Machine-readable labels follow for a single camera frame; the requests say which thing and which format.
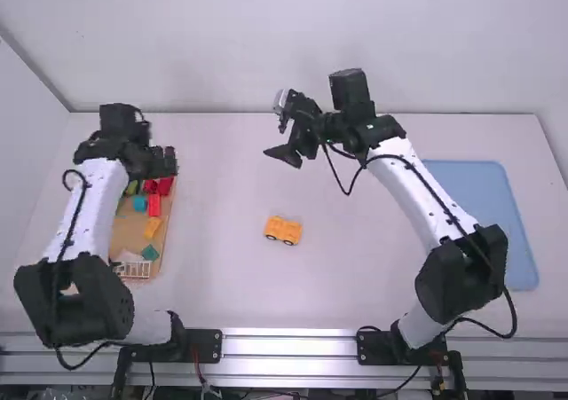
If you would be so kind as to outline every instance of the teal block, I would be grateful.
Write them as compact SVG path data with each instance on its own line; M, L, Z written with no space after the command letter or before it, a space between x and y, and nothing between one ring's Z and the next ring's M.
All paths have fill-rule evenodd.
M142 252L140 254L147 261L156 261L160 256L160 253L158 253L158 251L156 251L152 245L148 245L147 247L142 249Z
M134 196L132 204L134 205L135 211L146 212L146 208L148 208L148 199L144 196Z

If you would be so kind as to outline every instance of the wooden board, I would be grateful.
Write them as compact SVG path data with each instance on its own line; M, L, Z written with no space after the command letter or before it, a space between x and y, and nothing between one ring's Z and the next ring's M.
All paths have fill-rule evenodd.
M126 249L131 253L140 255L142 249L150 244L160 254L158 259L152 262L150 278L143 280L135 279L136 282L145 282L152 280L160 272L164 256L164 248L166 245L168 224L170 223L171 207L176 193L176 182L177 179L174 179L174 183L171 186L170 195L162 196L162 214L160 215L162 223L160 224L160 227L158 227L158 230L156 231L152 239L147 239L144 236L146 223L148 221L148 218L150 217L148 216L147 211L138 212L134 210L132 204L133 196L123 197L118 205L118 208L116 209L116 217L114 218L113 224L113 237L111 239L110 250L108 253L110 261L115 261L115 258L121 253L123 249Z

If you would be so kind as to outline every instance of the white wall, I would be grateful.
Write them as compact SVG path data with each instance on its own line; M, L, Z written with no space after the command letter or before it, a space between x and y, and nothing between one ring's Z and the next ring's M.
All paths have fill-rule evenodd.
M0 37L0 263L4 268L16 259L68 116Z
M568 0L0 0L75 109L261 111L284 85L330 106L327 74L359 66L384 111L538 114L564 178L566 14Z

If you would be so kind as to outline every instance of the orange block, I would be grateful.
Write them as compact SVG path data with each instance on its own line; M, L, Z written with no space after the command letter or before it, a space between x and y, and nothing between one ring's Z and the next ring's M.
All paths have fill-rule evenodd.
M152 216L148 218L148 222L146 223L146 228L144 229L144 237L146 239L151 239L154 237L156 230L160 227L162 220L157 216Z
M302 225L281 216L271 216L266 222L264 235L270 240L281 240L286 245L297 245L302 237Z

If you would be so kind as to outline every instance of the green block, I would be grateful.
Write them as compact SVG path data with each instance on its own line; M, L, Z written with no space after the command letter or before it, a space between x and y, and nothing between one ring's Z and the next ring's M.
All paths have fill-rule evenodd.
M142 249L142 252L140 254L147 261L156 261L158 257L160 257L160 254L158 253L158 251L156 251L155 247L153 247L152 245L148 245L147 247Z

